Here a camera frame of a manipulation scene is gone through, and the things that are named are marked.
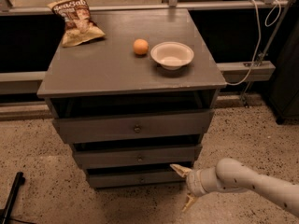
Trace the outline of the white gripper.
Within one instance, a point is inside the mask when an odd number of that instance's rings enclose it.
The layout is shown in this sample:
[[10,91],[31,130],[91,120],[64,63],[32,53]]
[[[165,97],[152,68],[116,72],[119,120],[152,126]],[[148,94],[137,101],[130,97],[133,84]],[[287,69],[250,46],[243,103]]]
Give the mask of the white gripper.
[[197,197],[202,197],[206,195],[206,191],[203,188],[201,181],[201,171],[192,170],[191,168],[181,166],[179,164],[171,164],[170,167],[181,177],[186,178],[186,184],[189,193],[187,194],[187,199],[183,205],[182,211],[188,211],[193,204],[198,200]]

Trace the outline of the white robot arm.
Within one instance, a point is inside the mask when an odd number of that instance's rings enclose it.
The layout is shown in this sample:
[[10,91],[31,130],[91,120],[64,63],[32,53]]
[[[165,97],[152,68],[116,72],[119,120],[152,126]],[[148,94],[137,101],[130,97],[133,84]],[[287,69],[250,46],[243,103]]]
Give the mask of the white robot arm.
[[170,167],[186,181],[186,212],[200,197],[211,192],[251,190],[285,211],[299,217],[299,186],[269,175],[258,174],[240,161],[223,158],[215,167],[194,170],[179,164]]

